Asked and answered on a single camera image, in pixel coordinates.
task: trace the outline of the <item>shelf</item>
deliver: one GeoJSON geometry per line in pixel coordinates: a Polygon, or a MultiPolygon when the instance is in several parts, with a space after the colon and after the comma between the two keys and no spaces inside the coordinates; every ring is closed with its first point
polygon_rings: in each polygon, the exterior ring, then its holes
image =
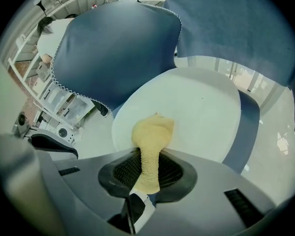
{"type": "Polygon", "coordinates": [[[52,81],[51,76],[47,78],[46,81],[42,81],[39,77],[37,78],[34,86],[32,87],[33,91],[37,93],[37,98],[40,99],[43,93],[46,91],[46,88],[50,85],[52,81]]]}
{"type": "Polygon", "coordinates": [[[93,107],[91,100],[76,95],[60,118],[71,125],[76,125],[93,107]]]}
{"type": "Polygon", "coordinates": [[[21,60],[19,59],[19,55],[21,54],[23,48],[24,48],[29,42],[31,42],[32,37],[38,39],[37,36],[34,36],[35,34],[37,34],[36,27],[34,27],[34,28],[31,30],[31,32],[28,34],[28,36],[24,39],[24,41],[23,41],[21,47],[18,48],[18,51],[16,52],[16,55],[14,56],[14,59],[12,60],[12,63],[15,63],[15,62],[19,62],[19,61],[21,61],[21,60]]]}
{"type": "Polygon", "coordinates": [[[55,83],[51,82],[45,92],[42,93],[40,102],[44,107],[48,107],[51,113],[56,115],[70,95],[71,93],[62,90],[55,83]]]}
{"type": "Polygon", "coordinates": [[[33,58],[33,60],[31,61],[30,65],[29,65],[29,67],[28,67],[28,69],[27,69],[27,71],[26,71],[26,73],[25,73],[25,75],[23,77],[23,81],[25,81],[26,79],[28,79],[28,78],[30,78],[32,76],[35,76],[37,74],[36,69],[39,66],[39,62],[40,62],[39,58],[40,58],[39,53],[37,53],[35,55],[35,57],[33,58]]]}

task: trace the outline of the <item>blue cloth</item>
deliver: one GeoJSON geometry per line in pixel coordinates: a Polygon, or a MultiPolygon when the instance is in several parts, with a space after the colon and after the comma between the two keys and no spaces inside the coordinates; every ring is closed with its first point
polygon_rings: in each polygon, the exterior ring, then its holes
{"type": "Polygon", "coordinates": [[[178,57],[227,59],[283,86],[295,80],[295,33],[271,0],[166,0],[164,7],[182,22],[178,57]]]}
{"type": "Polygon", "coordinates": [[[260,120],[258,103],[248,94],[239,90],[241,115],[233,145],[223,164],[241,174],[254,147],[260,120]]]}
{"type": "Polygon", "coordinates": [[[154,193],[154,194],[148,194],[148,195],[147,195],[148,198],[149,198],[149,200],[152,202],[152,205],[153,205],[154,207],[156,207],[156,202],[155,202],[155,200],[156,200],[156,195],[157,195],[157,193],[154,193]]]}
{"type": "Polygon", "coordinates": [[[180,20],[163,8],[118,1],[67,27],[52,65],[57,82],[111,111],[140,86],[175,68],[180,20]]]}

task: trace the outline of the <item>person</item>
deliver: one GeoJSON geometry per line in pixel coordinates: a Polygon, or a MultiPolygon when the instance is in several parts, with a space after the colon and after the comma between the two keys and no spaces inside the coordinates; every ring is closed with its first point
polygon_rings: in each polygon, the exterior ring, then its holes
{"type": "MultiPolygon", "coordinates": [[[[74,18],[65,18],[54,20],[52,17],[44,17],[39,21],[37,25],[39,36],[37,50],[45,64],[49,64],[56,54],[65,30],[73,19],[74,18]]],[[[96,101],[92,102],[102,116],[106,117],[108,115],[108,109],[104,105],[96,101]]]]}

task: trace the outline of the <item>yellow sock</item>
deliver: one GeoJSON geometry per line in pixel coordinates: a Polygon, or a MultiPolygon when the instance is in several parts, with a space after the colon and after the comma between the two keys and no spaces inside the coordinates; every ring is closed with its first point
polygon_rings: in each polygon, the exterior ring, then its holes
{"type": "Polygon", "coordinates": [[[140,148],[142,173],[134,188],[154,194],[158,183],[158,157],[173,136],[174,120],[158,113],[138,121],[132,129],[132,142],[140,148]]]}

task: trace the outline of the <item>vent grille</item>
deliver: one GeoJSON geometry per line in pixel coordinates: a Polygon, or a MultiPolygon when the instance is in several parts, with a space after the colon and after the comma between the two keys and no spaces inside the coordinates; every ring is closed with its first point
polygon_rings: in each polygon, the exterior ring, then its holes
{"type": "Polygon", "coordinates": [[[225,191],[224,194],[247,228],[264,217],[238,189],[225,191]]]}
{"type": "Polygon", "coordinates": [[[73,167],[73,168],[61,170],[61,171],[59,171],[59,174],[60,174],[60,176],[65,176],[65,175],[75,173],[78,171],[80,171],[80,169],[78,167],[73,167]]]}

